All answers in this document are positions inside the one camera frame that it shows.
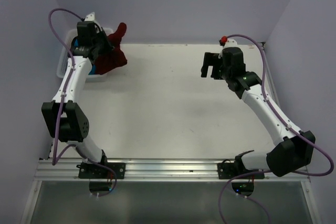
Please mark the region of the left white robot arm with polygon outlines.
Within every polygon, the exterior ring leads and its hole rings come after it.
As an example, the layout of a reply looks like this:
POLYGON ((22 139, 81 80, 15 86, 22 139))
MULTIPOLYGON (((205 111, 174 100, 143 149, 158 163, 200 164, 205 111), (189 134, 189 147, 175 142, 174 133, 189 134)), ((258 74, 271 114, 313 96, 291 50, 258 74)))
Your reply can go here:
POLYGON ((92 174, 104 178, 109 165, 102 161, 104 152, 89 135, 89 120, 78 101, 99 53, 112 46, 95 20, 83 20, 77 23, 77 44, 65 45, 65 49, 68 59, 61 85, 52 100, 41 107, 47 129, 54 139, 52 163, 56 165, 64 153, 58 150, 62 142, 66 148, 74 148, 84 162, 92 163, 92 174))

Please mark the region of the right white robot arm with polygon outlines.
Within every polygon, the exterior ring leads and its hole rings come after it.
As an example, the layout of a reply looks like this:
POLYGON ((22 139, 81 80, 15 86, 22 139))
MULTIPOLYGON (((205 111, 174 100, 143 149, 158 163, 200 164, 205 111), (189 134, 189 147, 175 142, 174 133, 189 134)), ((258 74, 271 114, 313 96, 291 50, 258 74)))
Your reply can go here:
POLYGON ((228 88, 253 110, 275 146, 268 153, 251 150, 237 155, 231 163, 223 161, 221 168, 229 178, 246 178, 260 169, 282 177, 310 164, 315 136, 292 123, 269 94, 262 92, 262 80, 255 72, 246 70, 240 48, 224 48, 218 54, 206 52, 201 67, 203 78, 209 67, 213 68, 211 78, 226 81, 228 88))

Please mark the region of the dark red t shirt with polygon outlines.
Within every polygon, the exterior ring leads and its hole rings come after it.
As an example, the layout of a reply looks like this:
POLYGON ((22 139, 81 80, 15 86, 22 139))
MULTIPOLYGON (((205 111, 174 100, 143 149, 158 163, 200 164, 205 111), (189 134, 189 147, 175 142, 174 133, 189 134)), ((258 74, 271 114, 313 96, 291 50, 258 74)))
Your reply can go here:
POLYGON ((114 47, 110 52, 106 52, 98 57, 93 65, 94 74, 103 75, 118 67, 125 66, 128 61, 120 44, 123 36, 126 34, 126 23, 120 23, 115 32, 109 34, 107 39, 114 47))

